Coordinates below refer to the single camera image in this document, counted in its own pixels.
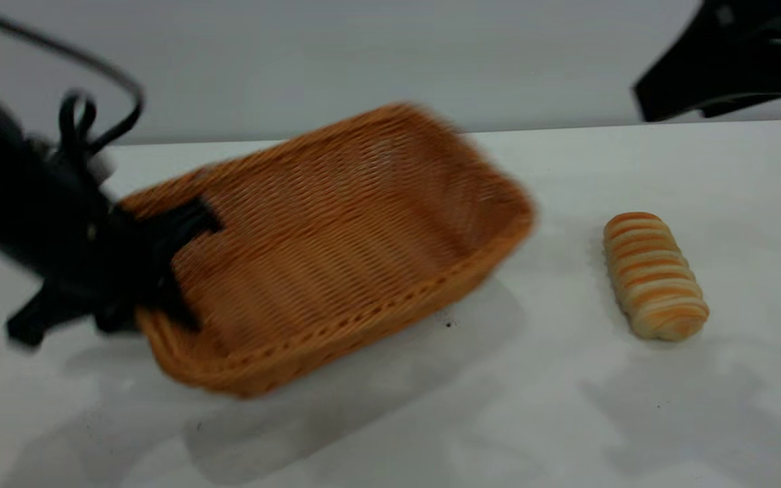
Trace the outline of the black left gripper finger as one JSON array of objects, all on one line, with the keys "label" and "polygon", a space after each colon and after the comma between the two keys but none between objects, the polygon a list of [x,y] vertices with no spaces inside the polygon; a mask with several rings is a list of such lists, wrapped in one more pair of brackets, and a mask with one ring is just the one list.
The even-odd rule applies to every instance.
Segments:
[{"label": "black left gripper finger", "polygon": [[158,278],[155,289],[150,293],[150,303],[163,311],[180,328],[190,333],[201,331],[201,322],[186,303],[180,285],[172,274]]},{"label": "black left gripper finger", "polygon": [[207,201],[195,197],[150,217],[150,256],[154,262],[170,262],[186,244],[205,232],[223,229]]}]

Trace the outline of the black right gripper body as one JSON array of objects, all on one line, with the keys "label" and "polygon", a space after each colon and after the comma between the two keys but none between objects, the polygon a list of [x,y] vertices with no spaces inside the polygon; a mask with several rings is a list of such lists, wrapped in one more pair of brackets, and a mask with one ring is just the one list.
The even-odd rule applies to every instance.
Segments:
[{"label": "black right gripper body", "polygon": [[781,1],[704,1],[633,95],[647,123],[781,99]]}]

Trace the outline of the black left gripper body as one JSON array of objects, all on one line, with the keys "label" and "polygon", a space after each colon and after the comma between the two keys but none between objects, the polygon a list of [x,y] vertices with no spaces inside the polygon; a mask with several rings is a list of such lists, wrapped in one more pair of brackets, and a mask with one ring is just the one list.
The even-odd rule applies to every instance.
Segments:
[{"label": "black left gripper body", "polygon": [[108,197],[45,199],[45,331],[93,316],[116,333],[155,304],[169,274],[149,226]]}]

